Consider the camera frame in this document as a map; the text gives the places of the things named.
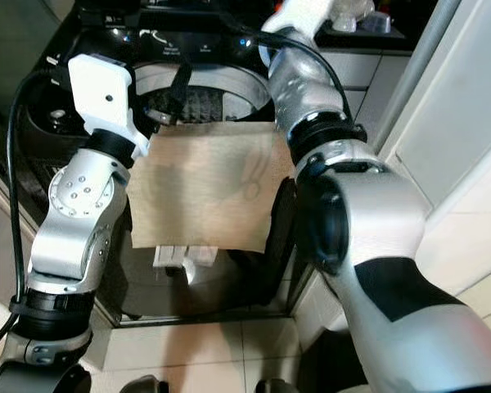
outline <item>washing machine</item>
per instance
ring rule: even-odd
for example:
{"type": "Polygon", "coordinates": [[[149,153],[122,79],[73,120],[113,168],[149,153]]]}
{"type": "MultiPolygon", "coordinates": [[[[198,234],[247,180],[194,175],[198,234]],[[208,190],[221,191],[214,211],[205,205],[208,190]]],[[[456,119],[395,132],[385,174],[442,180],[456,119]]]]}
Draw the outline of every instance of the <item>washing machine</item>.
{"type": "MultiPolygon", "coordinates": [[[[232,15],[259,29],[272,13],[273,3],[264,0],[80,1],[35,69],[65,66],[79,53],[122,61],[135,70],[138,100],[149,114],[174,110],[172,86],[188,69],[182,105],[176,106],[179,123],[273,121],[267,70],[255,38],[230,31],[223,21],[223,15],[232,15]]],[[[19,179],[34,202],[31,213],[39,224],[47,211],[52,176],[88,140],[69,87],[54,82],[33,90],[20,113],[18,130],[23,160],[19,179]]],[[[101,306],[114,320],[245,318],[251,307],[267,305],[277,293],[294,246],[292,180],[282,182],[273,201],[264,253],[218,250],[212,266],[191,266],[189,272],[153,267],[155,248],[132,247],[130,211],[128,203],[97,291],[101,306]]],[[[286,311],[281,307],[276,312],[286,311]]]]}

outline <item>wire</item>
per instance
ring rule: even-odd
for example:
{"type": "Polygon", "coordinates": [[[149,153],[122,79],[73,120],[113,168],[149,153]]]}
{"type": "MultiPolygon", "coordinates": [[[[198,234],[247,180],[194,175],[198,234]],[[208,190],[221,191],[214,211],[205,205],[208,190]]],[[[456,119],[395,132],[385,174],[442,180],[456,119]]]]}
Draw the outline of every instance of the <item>wire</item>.
{"type": "Polygon", "coordinates": [[[248,26],[245,26],[235,20],[228,12],[219,10],[218,15],[220,17],[220,20],[231,30],[234,31],[238,34],[246,34],[250,35],[256,38],[258,43],[272,48],[272,49],[281,49],[283,47],[293,47],[295,49],[299,49],[300,51],[306,53],[307,55],[311,56],[318,64],[320,64],[327,72],[329,77],[331,78],[336,90],[340,93],[340,96],[342,97],[342,102],[344,104],[344,113],[347,117],[347,120],[351,125],[354,124],[353,120],[353,115],[351,114],[351,108],[349,107],[349,102],[347,101],[347,97],[345,96],[345,91],[344,87],[342,86],[342,83],[340,82],[340,79],[338,78],[338,75],[336,74],[335,70],[327,62],[326,59],[323,58],[323,56],[315,51],[313,48],[308,47],[307,45],[296,41],[292,38],[288,38],[284,35],[280,34],[275,34],[275,33],[268,33],[265,31],[257,31],[254,29],[251,29],[248,26]]]}
{"type": "MultiPolygon", "coordinates": [[[[11,211],[11,232],[13,242],[13,255],[15,261],[16,293],[15,302],[20,303],[25,292],[24,254],[22,252],[22,236],[20,231],[20,209],[18,206],[18,191],[16,189],[15,168],[15,129],[18,111],[22,100],[25,98],[27,88],[36,80],[49,76],[49,71],[39,70],[28,75],[20,82],[9,112],[7,124],[7,180],[9,187],[9,209],[11,211]]],[[[15,324],[18,314],[11,314],[0,329],[0,340],[9,332],[15,324]]]]}

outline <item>brown cloth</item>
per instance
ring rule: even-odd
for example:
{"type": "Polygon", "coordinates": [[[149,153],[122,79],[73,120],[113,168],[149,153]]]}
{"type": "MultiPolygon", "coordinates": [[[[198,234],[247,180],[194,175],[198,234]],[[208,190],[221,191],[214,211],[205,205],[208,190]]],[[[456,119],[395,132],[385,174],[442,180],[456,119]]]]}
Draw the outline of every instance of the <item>brown cloth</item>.
{"type": "Polygon", "coordinates": [[[130,170],[133,247],[264,251],[280,182],[294,166],[273,123],[163,127],[130,170]]]}

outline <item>white plastic part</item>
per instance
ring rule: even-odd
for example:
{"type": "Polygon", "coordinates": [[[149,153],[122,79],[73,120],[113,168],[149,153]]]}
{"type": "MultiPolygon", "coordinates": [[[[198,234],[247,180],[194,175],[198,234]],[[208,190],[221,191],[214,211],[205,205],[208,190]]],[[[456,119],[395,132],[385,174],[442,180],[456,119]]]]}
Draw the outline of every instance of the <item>white plastic part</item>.
{"type": "MultiPolygon", "coordinates": [[[[273,14],[262,26],[262,31],[275,33],[286,27],[293,27],[300,33],[314,38],[322,23],[329,17],[329,11],[335,0],[285,0],[282,8],[273,14]]],[[[262,62],[269,66],[269,55],[266,47],[260,46],[262,62]]]]}
{"type": "Polygon", "coordinates": [[[85,121],[88,133],[104,129],[134,143],[132,158],[147,156],[149,140],[133,122],[128,104],[131,74],[116,61],[78,55],[69,61],[74,108],[85,121]]]}

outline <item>cable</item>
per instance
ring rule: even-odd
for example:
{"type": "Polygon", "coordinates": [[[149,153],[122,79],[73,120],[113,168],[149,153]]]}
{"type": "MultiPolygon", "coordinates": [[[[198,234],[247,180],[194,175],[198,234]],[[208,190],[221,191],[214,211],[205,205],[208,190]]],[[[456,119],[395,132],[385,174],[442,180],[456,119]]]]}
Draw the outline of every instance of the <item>cable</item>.
{"type": "Polygon", "coordinates": [[[220,20],[226,25],[228,29],[238,34],[253,36],[260,44],[266,47],[270,47],[272,49],[293,47],[311,56],[318,64],[324,67],[327,74],[333,81],[336,90],[338,90],[340,96],[342,97],[342,102],[344,104],[344,113],[347,117],[347,120],[351,125],[354,124],[353,115],[351,114],[351,108],[349,107],[347,97],[345,96],[344,87],[342,86],[342,83],[340,82],[340,79],[338,78],[338,75],[336,74],[335,70],[333,69],[333,67],[331,67],[331,64],[329,64],[327,60],[324,59],[319,52],[315,51],[313,48],[308,47],[307,45],[299,41],[296,41],[292,38],[288,38],[284,35],[251,29],[250,27],[247,27],[241,24],[240,22],[238,22],[237,20],[235,20],[228,12],[218,10],[218,15],[220,17],[220,20]]]}
{"type": "MultiPolygon", "coordinates": [[[[22,237],[20,231],[20,210],[18,206],[18,191],[16,189],[16,168],[15,168],[15,129],[18,117],[18,110],[21,101],[25,97],[27,88],[36,80],[49,76],[49,71],[39,70],[28,75],[16,90],[15,97],[9,112],[9,122],[7,124],[7,180],[9,187],[9,209],[11,211],[11,232],[13,242],[13,255],[15,261],[16,293],[15,302],[20,303],[25,292],[24,275],[24,254],[22,252],[22,237]]],[[[11,330],[15,324],[17,314],[11,314],[0,329],[0,340],[11,330]]]]}

